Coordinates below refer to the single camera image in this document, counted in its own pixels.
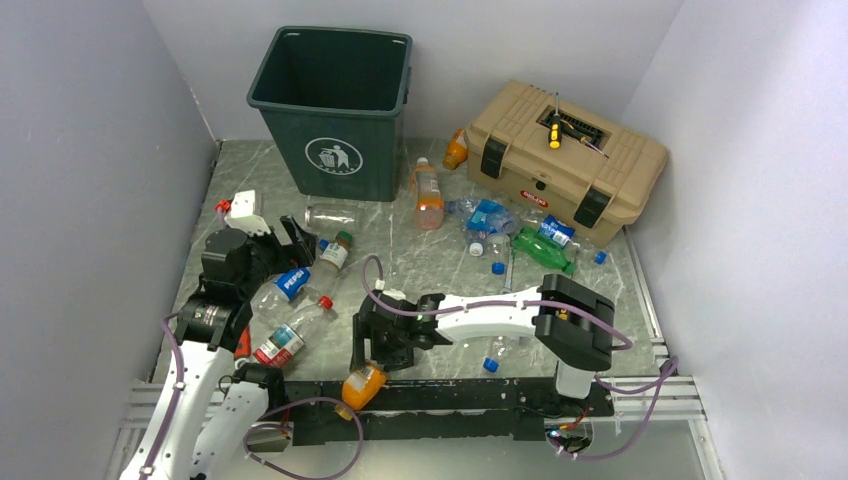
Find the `small orange juice bottle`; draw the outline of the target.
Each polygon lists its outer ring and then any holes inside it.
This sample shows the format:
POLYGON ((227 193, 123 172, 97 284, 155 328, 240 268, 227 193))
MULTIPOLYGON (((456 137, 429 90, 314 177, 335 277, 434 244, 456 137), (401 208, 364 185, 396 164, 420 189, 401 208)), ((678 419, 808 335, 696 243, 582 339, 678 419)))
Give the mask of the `small orange juice bottle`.
POLYGON ((341 401, 345 407, 337 406, 336 413, 345 420, 352 420, 353 414, 361 411, 379 393, 387 380, 387 374, 372 362, 354 369, 341 388, 341 401))

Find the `clear bottle red cap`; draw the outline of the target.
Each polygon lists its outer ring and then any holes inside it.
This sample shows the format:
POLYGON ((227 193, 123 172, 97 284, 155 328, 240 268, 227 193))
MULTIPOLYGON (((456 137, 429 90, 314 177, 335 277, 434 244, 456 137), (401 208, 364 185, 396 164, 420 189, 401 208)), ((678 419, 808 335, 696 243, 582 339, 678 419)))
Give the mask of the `clear bottle red cap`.
POLYGON ((328 296, 298 310, 253 352, 262 365, 282 368, 308 344, 320 339, 332 323, 334 301, 328 296))

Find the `clear plastic bottle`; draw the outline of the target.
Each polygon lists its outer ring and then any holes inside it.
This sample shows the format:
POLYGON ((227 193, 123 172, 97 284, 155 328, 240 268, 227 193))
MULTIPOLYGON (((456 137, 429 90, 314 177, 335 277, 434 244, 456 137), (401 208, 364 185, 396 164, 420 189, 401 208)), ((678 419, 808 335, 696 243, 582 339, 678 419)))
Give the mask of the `clear plastic bottle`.
POLYGON ((496 336, 494 337, 483 357, 482 369, 486 373, 495 374, 510 359, 516 356, 520 349, 519 337, 496 336))

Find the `crushed blue label bottle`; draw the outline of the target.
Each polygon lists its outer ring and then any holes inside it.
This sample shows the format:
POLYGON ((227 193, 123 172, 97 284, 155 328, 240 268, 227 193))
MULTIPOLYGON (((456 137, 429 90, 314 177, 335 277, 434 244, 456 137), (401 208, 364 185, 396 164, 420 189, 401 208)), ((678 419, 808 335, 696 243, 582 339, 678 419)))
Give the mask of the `crushed blue label bottle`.
POLYGON ((460 225, 485 234, 512 234, 518 226, 515 216, 502 204, 489 199, 459 198, 445 203, 445 211, 460 225))

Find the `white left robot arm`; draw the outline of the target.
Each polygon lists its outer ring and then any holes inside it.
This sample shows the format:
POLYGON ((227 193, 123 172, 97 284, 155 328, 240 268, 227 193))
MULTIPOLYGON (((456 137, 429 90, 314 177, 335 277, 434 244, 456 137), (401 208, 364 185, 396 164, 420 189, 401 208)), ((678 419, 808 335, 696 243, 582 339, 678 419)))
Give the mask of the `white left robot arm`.
POLYGON ((236 367, 235 353, 253 311, 251 301, 273 276, 309 267, 317 238, 290 216, 287 237, 230 222, 210 234, 198 285, 162 326, 171 363, 146 432, 123 479, 212 479, 252 423, 287 406, 283 375, 265 366, 236 367))

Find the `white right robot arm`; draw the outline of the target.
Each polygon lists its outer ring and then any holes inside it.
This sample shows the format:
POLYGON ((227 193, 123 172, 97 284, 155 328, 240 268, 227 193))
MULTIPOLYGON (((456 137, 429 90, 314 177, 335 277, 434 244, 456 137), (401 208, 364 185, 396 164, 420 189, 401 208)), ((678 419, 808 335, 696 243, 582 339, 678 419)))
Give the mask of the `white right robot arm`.
POLYGON ((431 293, 416 301, 368 292, 352 320, 351 365, 373 360, 387 371, 413 366, 416 350, 478 337, 534 338, 558 361, 551 401, 574 415, 590 399, 592 378, 612 364, 615 305, 561 274, 525 290, 478 297, 431 293))

